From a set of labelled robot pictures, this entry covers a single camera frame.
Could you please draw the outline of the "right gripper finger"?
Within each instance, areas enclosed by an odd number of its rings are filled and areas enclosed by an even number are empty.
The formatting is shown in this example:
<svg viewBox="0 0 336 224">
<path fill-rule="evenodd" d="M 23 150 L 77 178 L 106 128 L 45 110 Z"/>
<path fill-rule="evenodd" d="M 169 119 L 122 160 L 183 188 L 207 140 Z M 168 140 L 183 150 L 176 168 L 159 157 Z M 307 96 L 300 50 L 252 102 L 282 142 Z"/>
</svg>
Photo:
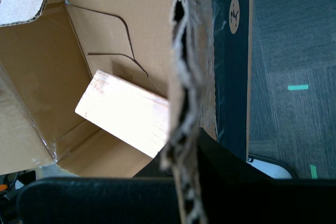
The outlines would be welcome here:
<svg viewBox="0 0 336 224">
<path fill-rule="evenodd" d="M 197 153 L 210 223 L 335 223 L 335 180 L 273 179 L 204 129 Z"/>
<path fill-rule="evenodd" d="M 19 193 L 22 223 L 180 223 L 175 185 L 157 155 L 132 178 L 51 177 Z"/>
</svg>

